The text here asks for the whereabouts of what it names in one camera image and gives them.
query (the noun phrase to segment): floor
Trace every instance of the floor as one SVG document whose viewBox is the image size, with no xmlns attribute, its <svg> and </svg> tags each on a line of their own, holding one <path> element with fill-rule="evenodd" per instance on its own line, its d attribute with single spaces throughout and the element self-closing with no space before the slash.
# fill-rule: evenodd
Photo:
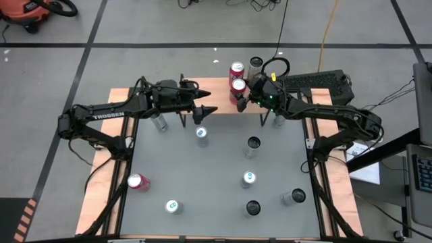
<svg viewBox="0 0 432 243">
<path fill-rule="evenodd" d="M 225 77 L 233 61 L 274 55 L 285 1 L 273 11 L 203 0 L 73 0 L 75 18 L 51 16 L 30 35 L 19 26 L 0 44 L 0 197 L 38 201 L 27 240 L 74 235 L 90 167 L 55 135 L 56 117 L 72 103 L 105 103 L 111 88 L 186 77 Z M 315 72 L 334 0 L 290 0 L 278 55 L 291 74 Z M 341 0 L 322 70 L 342 69 L 353 82 L 352 105 L 379 102 L 412 78 L 412 64 L 432 59 L 429 0 Z M 0 30 L 5 22 L 0 22 Z M 274 64 L 269 71 L 280 72 Z M 384 144 L 418 126 L 414 93 L 378 107 Z M 100 123 L 92 126 L 98 128 Z M 85 142 L 72 146 L 91 160 Z M 377 202 L 395 217 L 397 207 Z M 366 236 L 392 240 L 400 226 L 357 201 Z M 417 226 L 427 234 L 432 229 Z M 408 242 L 426 242 L 415 235 Z"/>
</svg>

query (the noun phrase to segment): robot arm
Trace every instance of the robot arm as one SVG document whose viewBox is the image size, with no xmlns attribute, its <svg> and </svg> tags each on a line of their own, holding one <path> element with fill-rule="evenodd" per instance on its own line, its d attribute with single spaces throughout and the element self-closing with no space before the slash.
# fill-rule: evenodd
<svg viewBox="0 0 432 243">
<path fill-rule="evenodd" d="M 331 150 L 336 147 L 351 144 L 357 139 L 378 139 L 380 135 L 381 118 L 366 109 L 305 103 L 286 93 L 282 82 L 271 81 L 266 75 L 254 78 L 248 83 L 248 87 L 250 94 L 238 102 L 239 112 L 242 112 L 247 102 L 251 101 L 286 119 L 331 119 L 338 121 L 345 128 L 333 136 L 315 139 L 312 152 L 318 161 L 328 160 Z"/>
<path fill-rule="evenodd" d="M 196 107 L 194 99 L 209 96 L 211 93 L 200 90 L 194 81 L 180 79 L 180 87 L 174 80 L 162 80 L 151 84 L 141 77 L 132 95 L 124 102 L 102 105 L 74 105 L 58 117 L 57 133 L 64 139 L 81 138 L 91 145 L 106 147 L 114 159 L 127 159 L 130 149 L 124 138 L 109 136 L 86 124 L 100 119 L 132 117 L 147 119 L 160 113 L 181 111 L 192 112 L 195 124 L 200 124 L 204 117 L 217 110 L 217 107 Z"/>
</svg>

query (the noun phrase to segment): computer monitor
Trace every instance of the computer monitor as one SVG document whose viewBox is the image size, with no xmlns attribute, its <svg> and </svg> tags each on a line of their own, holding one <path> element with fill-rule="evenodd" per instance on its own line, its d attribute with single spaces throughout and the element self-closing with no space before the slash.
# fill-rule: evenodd
<svg viewBox="0 0 432 243">
<path fill-rule="evenodd" d="M 420 140 L 432 145 L 432 63 L 416 63 L 413 69 Z"/>
</svg>

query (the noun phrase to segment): wooden platform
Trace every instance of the wooden platform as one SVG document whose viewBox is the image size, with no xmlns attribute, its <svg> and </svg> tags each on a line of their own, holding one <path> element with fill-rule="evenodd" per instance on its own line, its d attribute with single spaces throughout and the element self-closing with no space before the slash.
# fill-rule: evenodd
<svg viewBox="0 0 432 243">
<path fill-rule="evenodd" d="M 196 104 L 204 104 L 208 106 L 218 106 L 219 109 L 216 113 L 237 113 L 236 106 L 231 104 L 229 101 L 229 86 L 227 78 L 190 78 L 199 82 L 200 88 L 212 92 L 212 95 L 203 99 L 196 100 Z M 114 88 L 111 89 L 109 102 L 124 101 L 128 97 L 128 88 Z M 331 104 L 331 98 L 327 89 L 312 89 L 313 103 L 320 104 Z M 258 105 L 249 105 L 246 109 L 247 113 L 266 113 L 267 110 L 260 108 Z M 310 138 L 313 138 L 311 121 L 306 120 L 308 124 L 308 134 Z M 336 121 L 318 119 L 318 129 L 322 136 L 331 136 L 338 132 L 338 125 Z M 101 131 L 111 136 L 120 134 L 122 128 L 122 118 L 108 119 L 103 122 Z M 130 120 L 128 127 L 128 134 L 130 134 L 132 128 L 132 121 Z M 97 151 L 94 156 L 93 169 L 98 167 L 110 156 L 106 150 Z M 342 161 L 345 161 L 344 154 L 341 151 L 332 151 L 331 156 L 337 157 Z M 104 168 L 102 168 L 88 184 L 87 193 L 84 197 L 80 219 L 76 229 L 76 233 L 82 233 L 87 230 L 91 223 L 99 216 L 103 207 L 107 203 L 107 197 L 109 193 L 109 187 L 111 185 L 111 178 L 113 174 L 114 162 L 110 162 Z M 331 188 L 331 196 L 333 203 L 338 209 L 340 214 L 344 217 L 346 222 L 352 227 L 354 231 L 362 235 L 362 228 L 360 219 L 358 217 L 358 211 L 354 195 L 351 187 L 350 177 L 348 170 L 345 165 L 335 159 L 330 158 L 326 163 L 327 174 L 329 178 L 329 185 Z M 326 234 L 331 236 L 331 225 L 329 220 L 329 214 L 325 205 L 321 203 L 323 208 L 323 216 L 325 221 Z M 115 222 L 118 212 L 118 202 L 114 207 L 113 213 L 111 214 L 111 225 L 109 226 L 109 234 L 114 233 Z M 122 236 L 124 238 L 178 238 L 177 236 Z"/>
</svg>

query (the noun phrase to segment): black hose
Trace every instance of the black hose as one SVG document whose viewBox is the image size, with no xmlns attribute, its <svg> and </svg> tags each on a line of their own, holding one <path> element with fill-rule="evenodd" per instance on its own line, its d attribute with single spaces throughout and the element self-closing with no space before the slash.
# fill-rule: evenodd
<svg viewBox="0 0 432 243">
<path fill-rule="evenodd" d="M 261 68 L 261 73 L 264 74 L 264 73 L 265 73 L 265 67 L 266 67 L 269 63 L 274 62 L 274 61 L 283 61 L 283 62 L 285 63 L 285 65 L 286 65 L 285 72 L 284 72 L 283 74 L 279 75 L 278 77 L 287 76 L 288 73 L 290 72 L 290 62 L 289 62 L 286 58 L 283 58 L 283 57 L 273 57 L 273 58 L 270 59 L 269 61 L 266 61 L 266 62 L 264 63 L 264 65 L 263 65 L 263 68 Z"/>
<path fill-rule="evenodd" d="M 60 16 L 65 16 L 65 17 L 74 17 L 78 14 L 78 10 L 76 9 L 76 6 L 70 1 L 70 0 L 58 0 L 64 4 L 66 4 L 69 8 L 70 11 L 64 11 L 62 9 L 59 9 L 53 5 L 49 5 L 46 4 L 44 2 L 44 0 L 31 0 L 33 3 L 53 12 L 54 14 L 58 14 Z"/>
</svg>

